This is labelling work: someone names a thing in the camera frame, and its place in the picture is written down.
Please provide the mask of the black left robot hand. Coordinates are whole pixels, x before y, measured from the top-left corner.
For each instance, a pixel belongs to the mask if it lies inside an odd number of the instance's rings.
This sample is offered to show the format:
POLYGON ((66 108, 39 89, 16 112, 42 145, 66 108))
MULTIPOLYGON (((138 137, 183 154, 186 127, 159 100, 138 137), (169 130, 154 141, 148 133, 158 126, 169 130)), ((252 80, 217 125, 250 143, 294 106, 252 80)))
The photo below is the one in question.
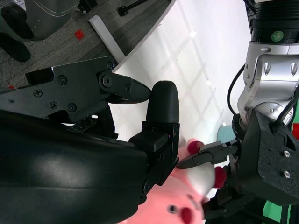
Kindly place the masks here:
POLYGON ((248 208, 261 198, 281 206, 280 223, 289 222, 288 208, 299 203, 299 142, 289 128, 253 111, 242 138, 204 145, 178 163, 189 169, 229 160, 224 186, 203 205, 206 220, 244 214, 260 222, 273 220, 248 208))

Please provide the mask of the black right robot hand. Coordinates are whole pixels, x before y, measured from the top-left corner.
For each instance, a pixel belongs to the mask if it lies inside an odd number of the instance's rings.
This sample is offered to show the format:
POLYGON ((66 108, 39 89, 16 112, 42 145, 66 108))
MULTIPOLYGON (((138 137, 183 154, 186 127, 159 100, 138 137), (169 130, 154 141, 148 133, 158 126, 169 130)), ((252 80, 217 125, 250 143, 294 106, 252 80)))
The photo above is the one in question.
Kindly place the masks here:
POLYGON ((114 224, 178 163, 176 85, 152 89, 101 57, 0 91, 0 221, 114 224))

